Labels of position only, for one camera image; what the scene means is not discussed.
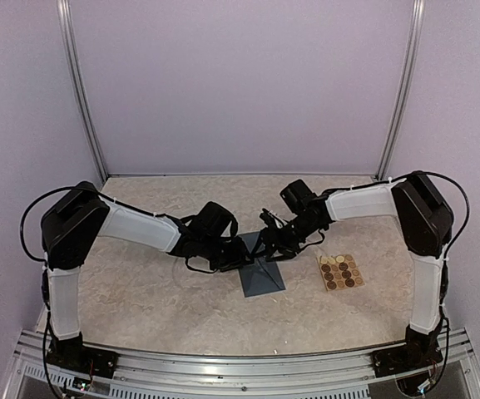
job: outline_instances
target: metal rail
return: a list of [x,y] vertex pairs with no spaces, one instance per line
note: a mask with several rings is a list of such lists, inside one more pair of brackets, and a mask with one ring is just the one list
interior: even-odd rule
[[92,152],[97,173],[101,178],[101,182],[105,184],[106,179],[108,179],[108,171],[106,170],[105,160],[101,152],[96,130],[92,122],[92,114],[90,113],[87,94],[84,90],[84,84],[82,83],[82,74],[79,67],[75,35],[73,33],[72,14],[70,11],[69,0],[57,0],[57,8],[58,18],[62,29],[62,39],[64,41],[64,48],[66,50],[67,64],[70,68],[73,89],[75,90],[77,105],[79,107],[82,122],[84,124],[84,131],[86,133],[88,145],[90,146],[90,150]]
[[[443,351],[445,341],[446,332],[443,331],[439,337]],[[334,392],[342,392],[341,397],[344,397],[343,392],[354,392],[355,397],[361,397],[360,392],[366,392],[367,396],[364,397],[369,397],[368,384],[393,379],[375,377],[370,360],[371,352],[379,348],[398,346],[401,342],[344,352],[275,357],[205,357],[89,345],[114,350],[120,354],[112,380],[99,377],[94,379],[94,384],[101,388],[103,397],[255,399],[267,396],[329,397]],[[473,348],[465,330],[451,331],[448,362],[470,363],[471,356]],[[16,346],[14,359],[17,363],[13,375],[15,380],[20,373],[25,373],[24,367],[29,367],[26,373],[29,377],[43,379],[42,335],[24,331]],[[469,376],[472,379],[478,375],[478,367],[473,369],[473,374]],[[49,370],[55,383],[62,384],[63,381],[68,382],[79,377],[78,374],[58,367],[50,366]],[[478,380],[471,380],[471,387],[476,394],[480,392]],[[13,399],[10,395],[12,389],[7,391],[9,396],[4,398]]]
[[395,109],[389,123],[388,138],[384,145],[380,165],[376,173],[377,180],[383,180],[388,172],[389,162],[393,157],[393,150],[400,132],[400,126],[403,119],[406,101],[408,99],[409,87],[412,83],[413,69],[417,59],[417,50],[424,17],[424,0],[413,0],[413,13],[410,25],[408,45],[406,47],[406,57],[404,59],[403,75],[398,86],[397,100]]

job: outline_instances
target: purple backdrop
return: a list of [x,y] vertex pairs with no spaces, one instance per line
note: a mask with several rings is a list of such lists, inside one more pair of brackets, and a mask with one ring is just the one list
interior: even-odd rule
[[[56,2],[0,2],[0,384],[20,330],[34,327],[42,304],[41,265],[22,254],[20,216],[42,192],[83,179],[98,181]],[[27,229],[35,254],[39,216]]]
[[[468,192],[472,218],[452,250],[447,310],[455,326],[467,328],[480,360],[480,2],[429,0],[426,7],[390,172],[440,171]],[[456,190],[446,191],[455,198],[459,225],[463,200]]]
[[373,174],[413,2],[73,2],[113,174]]

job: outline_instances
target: wire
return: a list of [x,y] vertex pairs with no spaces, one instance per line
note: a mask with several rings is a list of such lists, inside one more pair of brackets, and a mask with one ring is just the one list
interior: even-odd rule
[[189,264],[188,264],[188,260],[190,258],[186,258],[184,260],[184,264],[186,265],[186,267],[188,268],[188,270],[191,270],[192,272],[199,272],[199,273],[204,273],[204,274],[214,274],[215,272],[217,272],[217,269],[216,270],[212,270],[212,271],[209,271],[209,270],[203,270],[201,268],[192,268]]
[[22,214],[22,218],[20,220],[20,242],[22,243],[22,248],[23,248],[23,252],[25,252],[25,254],[32,260],[34,260],[35,262],[45,262],[45,259],[44,258],[39,258],[38,256],[34,256],[33,254],[31,254],[31,252],[29,251],[26,243],[25,243],[25,237],[24,237],[24,233],[23,233],[23,228],[24,228],[24,225],[25,225],[25,220],[27,218],[27,215],[29,214],[29,212],[31,212],[32,208],[34,208],[39,202],[43,201],[44,199],[46,199],[47,197],[50,197],[54,194],[58,194],[58,193],[61,193],[61,192],[64,192],[64,191],[71,191],[71,190],[79,190],[79,191],[84,191],[84,192],[89,192],[89,193],[93,193],[95,195],[98,195],[99,197],[102,197],[104,198],[105,200],[108,200],[108,201],[111,201],[115,204],[119,204],[121,206],[124,206],[125,208],[128,208],[130,210],[134,210],[135,212],[138,212],[139,214],[144,214],[146,216],[151,216],[151,217],[154,217],[154,218],[160,218],[160,217],[164,217],[164,216],[167,216],[166,214],[153,214],[152,212],[148,212],[146,210],[143,210],[143,209],[140,209],[140,208],[137,208],[136,206],[133,206],[133,205],[130,205],[130,204],[126,204],[124,202],[121,202],[121,201],[118,201],[117,199],[113,199],[111,197],[109,197],[108,195],[106,194],[103,194],[102,192],[100,191],[97,191],[95,189],[89,189],[87,187],[77,187],[75,185],[73,186],[65,186],[65,187],[59,187],[57,189],[54,189],[54,190],[51,190],[51,191],[48,191],[47,193],[45,194],[42,194],[40,195],[39,197],[37,197],[31,204],[29,204],[29,206],[25,209],[25,211],[23,212]]
[[447,247],[445,248],[444,257],[446,258],[448,251],[452,248],[456,240],[458,240],[461,233],[465,230],[465,227],[467,226],[469,221],[469,216],[471,214],[471,205],[469,204],[469,198],[467,196],[467,193],[465,192],[463,187],[451,177],[442,175],[441,173],[438,173],[438,172],[416,170],[414,172],[407,173],[406,175],[400,175],[399,177],[395,177],[394,179],[391,179],[391,180],[379,180],[379,181],[374,181],[373,183],[367,183],[366,185],[357,185],[353,187],[343,187],[343,188],[337,188],[337,189],[327,189],[323,191],[323,195],[321,195],[321,197],[325,197],[327,193],[334,192],[334,191],[350,191],[350,190],[358,190],[358,189],[367,189],[368,187],[374,187],[375,185],[384,185],[386,183],[394,183],[396,181],[407,179],[408,177],[415,176],[415,175],[434,176],[434,177],[438,177],[439,179],[446,180],[452,185],[456,186],[456,188],[462,194],[463,199],[465,200],[465,207],[466,207],[465,219],[462,225],[460,226],[458,232],[454,235],[454,237],[450,240],[450,242],[447,244]]
[[438,373],[438,364],[436,363],[435,360],[432,360],[432,365],[433,365],[432,378],[435,380],[436,374]]
[[43,360],[43,371],[46,374],[47,385],[49,389],[51,389],[52,394],[57,399],[63,399],[60,395],[58,395],[55,387],[51,383],[51,378],[49,377],[49,370],[47,370],[47,359],[46,359],[46,343],[47,343],[47,332],[49,331],[49,323],[51,322],[51,311],[47,310],[47,321],[46,321],[46,329],[43,332],[43,340],[42,340],[42,360]]
[[438,379],[435,381],[435,383],[428,389],[424,394],[427,394],[431,392],[435,387],[439,385],[439,382],[443,378],[443,374],[445,373],[445,369],[447,368],[447,362],[448,362],[448,348],[450,345],[450,320],[448,317],[443,315],[443,320],[447,322],[447,347],[445,348],[445,358],[443,359],[443,367],[441,367],[441,372],[439,373]]
[[317,230],[317,233],[321,236],[321,239],[319,241],[315,241],[313,243],[308,243],[306,244],[303,248],[300,249],[299,252],[303,252],[305,249],[307,249],[310,245],[319,245],[319,244],[322,244],[323,241],[324,241],[324,234],[323,232],[321,231],[321,229]]

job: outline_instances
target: beige floor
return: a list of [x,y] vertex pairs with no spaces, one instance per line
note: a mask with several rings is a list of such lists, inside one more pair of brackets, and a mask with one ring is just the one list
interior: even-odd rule
[[[279,192],[297,177],[114,178],[104,192],[178,217],[197,213],[214,200],[234,213],[244,233],[264,227],[258,216],[262,207],[291,217]],[[370,181],[302,177],[317,193]],[[254,298],[244,298],[236,271],[192,273],[182,259],[100,238],[81,273],[84,338],[118,347],[207,355],[324,352],[402,339],[411,313],[413,276],[394,220],[341,222],[332,224],[326,235],[319,247],[280,263],[285,291]],[[352,254],[365,286],[327,292],[316,263],[321,254]]]

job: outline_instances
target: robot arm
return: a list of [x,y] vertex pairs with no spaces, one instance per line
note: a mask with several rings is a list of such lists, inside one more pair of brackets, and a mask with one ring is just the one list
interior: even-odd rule
[[413,311],[406,345],[375,353],[375,371],[383,377],[441,362],[437,337],[443,320],[440,305],[448,285],[445,251],[451,239],[453,212],[432,181],[414,172],[396,182],[326,190],[318,196],[304,181],[296,180],[280,196],[296,217],[286,224],[264,209],[260,217],[267,228],[260,233],[255,250],[262,244],[265,249],[255,256],[291,259],[305,248],[300,244],[308,236],[336,221],[381,215],[398,218],[413,260]]
[[81,182],[44,214],[41,227],[46,260],[42,291],[53,335],[48,361],[80,372],[89,363],[103,364],[97,375],[103,372],[104,377],[111,377],[116,354],[82,345],[77,306],[79,273],[96,237],[144,244],[185,258],[188,267],[189,258],[200,256],[210,263],[205,273],[251,262],[245,243],[235,236],[234,215],[214,202],[197,215],[178,219],[117,203]]
[[[432,193],[435,196],[429,198],[433,202],[426,203]],[[326,207],[333,221],[381,215],[398,217],[413,260],[413,310],[409,326],[418,333],[430,334],[441,320],[444,249],[450,240],[453,215],[428,177],[338,191],[328,197]],[[433,216],[441,218],[441,231],[434,224]]]

